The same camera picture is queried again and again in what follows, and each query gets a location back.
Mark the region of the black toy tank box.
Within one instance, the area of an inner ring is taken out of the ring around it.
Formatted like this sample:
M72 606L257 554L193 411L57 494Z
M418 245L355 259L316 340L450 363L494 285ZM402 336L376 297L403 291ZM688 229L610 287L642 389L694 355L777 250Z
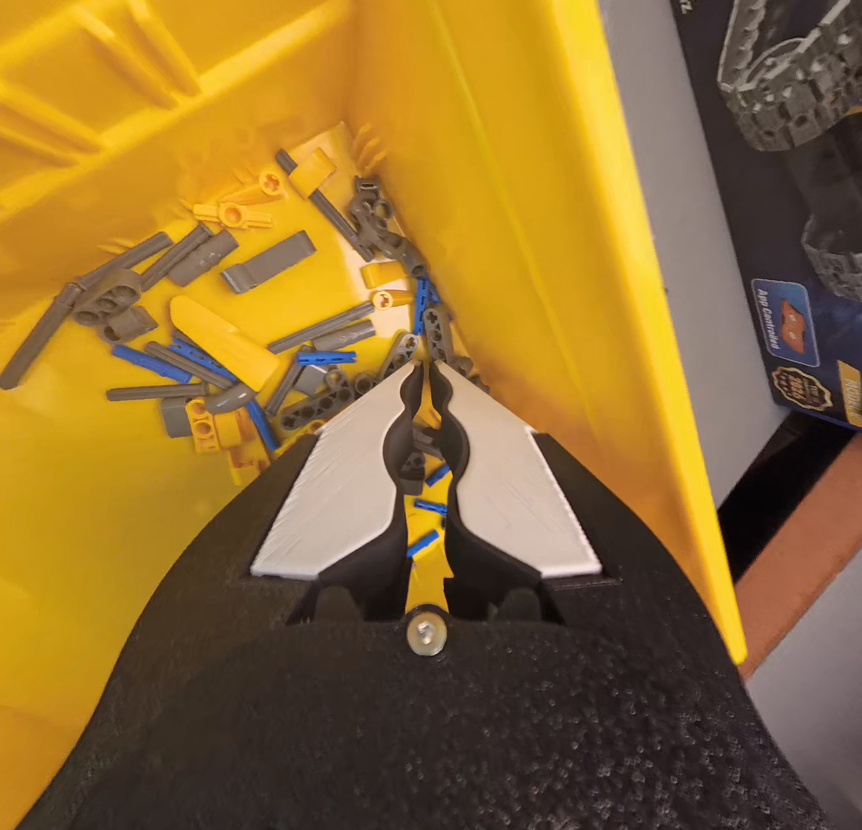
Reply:
M773 400L861 427L861 0L670 0Z

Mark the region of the yellow plastic bin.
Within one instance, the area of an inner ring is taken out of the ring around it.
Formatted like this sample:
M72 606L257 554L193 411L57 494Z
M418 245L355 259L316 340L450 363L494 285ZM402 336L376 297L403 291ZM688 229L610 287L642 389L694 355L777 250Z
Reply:
M656 532L747 656L598 0L2 0L2 365L54 297L323 145L378 174L500 400ZM2 391L2 828L233 497L66 319Z

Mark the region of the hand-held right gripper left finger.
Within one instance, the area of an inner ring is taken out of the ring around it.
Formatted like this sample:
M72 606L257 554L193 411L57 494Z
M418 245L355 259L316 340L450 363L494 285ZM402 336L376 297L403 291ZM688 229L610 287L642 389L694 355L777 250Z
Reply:
M250 572L298 581L311 599L348 591L369 620L400 620L409 587L401 470L414 450L422 363L406 364L325 424Z

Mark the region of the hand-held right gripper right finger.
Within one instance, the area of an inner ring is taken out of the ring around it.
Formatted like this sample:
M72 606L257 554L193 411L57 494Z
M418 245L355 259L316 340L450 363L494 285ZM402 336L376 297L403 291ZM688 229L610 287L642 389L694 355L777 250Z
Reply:
M575 621L603 592L603 565L533 426L440 361L429 366L452 471L444 580L458 620Z

